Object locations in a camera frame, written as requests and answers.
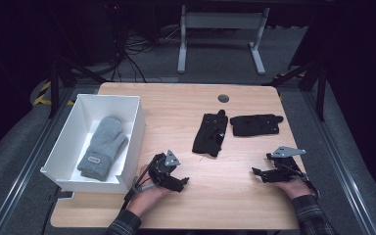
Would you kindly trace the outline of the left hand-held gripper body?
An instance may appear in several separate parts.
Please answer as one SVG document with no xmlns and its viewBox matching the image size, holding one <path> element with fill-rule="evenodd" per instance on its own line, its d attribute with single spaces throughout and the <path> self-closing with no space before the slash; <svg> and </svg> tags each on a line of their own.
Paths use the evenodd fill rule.
<svg viewBox="0 0 376 235">
<path fill-rule="evenodd" d="M 173 176 L 170 174 L 180 165 L 179 159 L 168 150 L 166 154 L 161 153 L 154 156 L 149 166 L 149 176 L 151 180 L 162 187 L 164 184 L 173 184 Z"/>
</svg>

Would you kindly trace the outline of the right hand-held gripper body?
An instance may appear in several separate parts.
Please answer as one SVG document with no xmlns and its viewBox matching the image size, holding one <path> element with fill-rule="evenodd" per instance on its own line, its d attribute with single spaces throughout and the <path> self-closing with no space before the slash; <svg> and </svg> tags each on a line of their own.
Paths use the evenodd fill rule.
<svg viewBox="0 0 376 235">
<path fill-rule="evenodd" d="M 304 155 L 305 153 L 305 150 L 280 146 L 273 153 L 268 153 L 266 156 L 269 160 L 272 161 L 275 169 L 280 170 L 283 173 L 283 175 L 285 176 L 284 181 L 289 181 L 294 176 L 306 176 L 293 159 L 294 156 Z"/>
</svg>

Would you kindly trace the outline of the black glove with buckle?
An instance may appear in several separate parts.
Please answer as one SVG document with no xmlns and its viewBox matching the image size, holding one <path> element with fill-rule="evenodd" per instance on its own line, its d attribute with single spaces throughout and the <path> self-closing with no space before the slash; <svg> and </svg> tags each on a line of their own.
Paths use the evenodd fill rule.
<svg viewBox="0 0 376 235">
<path fill-rule="evenodd" d="M 221 151 L 227 123 L 228 116 L 225 110 L 219 110 L 216 114 L 204 114 L 193 143 L 192 152 L 209 154 L 216 158 Z"/>
</svg>

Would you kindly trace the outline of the grey mitten with label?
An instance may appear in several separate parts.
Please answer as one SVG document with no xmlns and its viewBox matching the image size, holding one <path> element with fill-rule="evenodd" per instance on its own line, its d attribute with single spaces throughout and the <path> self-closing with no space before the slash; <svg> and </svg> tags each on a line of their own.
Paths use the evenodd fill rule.
<svg viewBox="0 0 376 235">
<path fill-rule="evenodd" d="M 80 175 L 105 181 L 112 165 L 127 145 L 128 138 L 116 117 L 104 117 L 94 132 L 86 152 L 77 166 Z"/>
</svg>

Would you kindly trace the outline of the white box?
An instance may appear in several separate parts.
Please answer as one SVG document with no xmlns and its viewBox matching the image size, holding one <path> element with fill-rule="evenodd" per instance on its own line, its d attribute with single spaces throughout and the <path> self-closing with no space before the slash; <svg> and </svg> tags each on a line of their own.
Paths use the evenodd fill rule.
<svg viewBox="0 0 376 235">
<path fill-rule="evenodd" d="M 106 180 L 83 177 L 77 169 L 100 121 L 115 117 L 128 138 Z M 125 194 L 138 171 L 145 116 L 138 96 L 79 94 L 41 172 L 65 191 Z"/>
</svg>

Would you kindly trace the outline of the person's right hand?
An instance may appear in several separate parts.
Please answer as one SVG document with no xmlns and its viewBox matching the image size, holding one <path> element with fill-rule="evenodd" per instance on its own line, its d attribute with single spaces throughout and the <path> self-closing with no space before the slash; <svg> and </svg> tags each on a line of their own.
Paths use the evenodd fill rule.
<svg viewBox="0 0 376 235">
<path fill-rule="evenodd" d="M 275 182 L 275 185 L 282 189 L 291 200 L 301 196 L 314 195 L 314 192 L 300 179 L 292 179 L 288 182 Z"/>
</svg>

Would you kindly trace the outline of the person's left hand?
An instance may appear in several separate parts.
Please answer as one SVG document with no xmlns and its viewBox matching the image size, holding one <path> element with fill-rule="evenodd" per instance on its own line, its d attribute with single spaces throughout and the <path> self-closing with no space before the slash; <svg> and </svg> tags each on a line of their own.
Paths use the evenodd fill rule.
<svg viewBox="0 0 376 235">
<path fill-rule="evenodd" d="M 170 190 L 164 187 L 152 186 L 134 195 L 126 209 L 138 217 L 141 217 L 169 193 Z"/>
</svg>

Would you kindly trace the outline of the black tripod stand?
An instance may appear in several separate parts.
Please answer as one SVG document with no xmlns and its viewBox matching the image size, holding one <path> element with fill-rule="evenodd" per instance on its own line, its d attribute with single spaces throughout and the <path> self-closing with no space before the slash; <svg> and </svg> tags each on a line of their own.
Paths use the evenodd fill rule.
<svg viewBox="0 0 376 235">
<path fill-rule="evenodd" d="M 324 100 L 327 81 L 327 63 L 324 59 L 318 59 L 314 62 L 307 63 L 286 74 L 279 74 L 272 81 L 263 83 L 262 86 L 277 87 L 286 81 L 303 74 L 303 78 L 299 83 L 301 91 L 310 91 L 314 84 L 317 84 L 315 111 L 318 118 L 324 121 Z"/>
<path fill-rule="evenodd" d="M 79 71 L 85 77 L 102 84 L 107 82 L 107 79 L 101 75 L 79 65 L 71 59 L 64 57 L 57 57 L 50 69 L 50 82 L 51 82 L 51 112 L 49 118 L 53 118 L 60 109 L 60 86 L 62 82 L 67 88 L 73 88 L 76 84 L 76 75 L 71 70 Z"/>
</svg>

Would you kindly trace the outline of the yellow black hazard tape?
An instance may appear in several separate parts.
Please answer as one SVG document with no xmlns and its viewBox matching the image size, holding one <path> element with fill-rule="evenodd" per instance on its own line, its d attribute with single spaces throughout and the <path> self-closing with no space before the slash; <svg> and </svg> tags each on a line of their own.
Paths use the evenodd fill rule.
<svg viewBox="0 0 376 235">
<path fill-rule="evenodd" d="M 50 80 L 43 80 L 40 82 L 30 94 L 30 102 L 32 105 L 52 105 L 52 82 Z M 60 82 L 58 84 L 59 101 L 61 102 L 62 96 L 67 91 L 66 86 Z M 74 98 L 67 100 L 67 105 L 72 106 L 74 104 Z"/>
</svg>

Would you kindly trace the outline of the metal floor rail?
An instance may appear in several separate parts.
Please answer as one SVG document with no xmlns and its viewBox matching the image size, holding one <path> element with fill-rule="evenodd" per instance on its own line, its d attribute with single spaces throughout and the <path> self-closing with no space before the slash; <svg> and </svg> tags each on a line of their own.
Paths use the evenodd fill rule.
<svg viewBox="0 0 376 235">
<path fill-rule="evenodd" d="M 34 105 L 0 143 L 0 235 L 32 177 L 45 147 L 68 108 L 73 90 L 61 92 L 60 107 Z"/>
<path fill-rule="evenodd" d="M 376 224 L 374 223 L 371 213 L 358 190 L 358 187 L 341 159 L 341 154 L 329 132 L 327 125 L 320 119 L 317 114 L 315 100 L 309 92 L 302 93 L 303 99 L 310 110 L 311 116 L 314 118 L 315 125 L 326 144 L 326 148 L 330 155 L 330 162 L 337 174 L 337 177 L 343 187 L 347 200 L 352 208 L 355 218 L 364 235 L 376 235 Z"/>
</svg>

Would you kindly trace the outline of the white metal desk frame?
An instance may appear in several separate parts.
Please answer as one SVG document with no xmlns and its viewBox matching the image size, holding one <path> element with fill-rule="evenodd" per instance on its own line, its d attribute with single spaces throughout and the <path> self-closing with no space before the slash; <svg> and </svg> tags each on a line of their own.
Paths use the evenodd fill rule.
<svg viewBox="0 0 376 235">
<path fill-rule="evenodd" d="M 264 8 L 259 13 L 208 13 L 190 12 L 186 5 L 181 7 L 180 17 L 180 47 L 177 72 L 185 73 L 187 57 L 186 31 L 188 28 L 225 28 L 225 29 L 255 29 L 257 37 L 249 43 L 258 74 L 264 75 L 265 68 L 259 54 L 259 45 L 268 20 L 270 9 Z"/>
</svg>

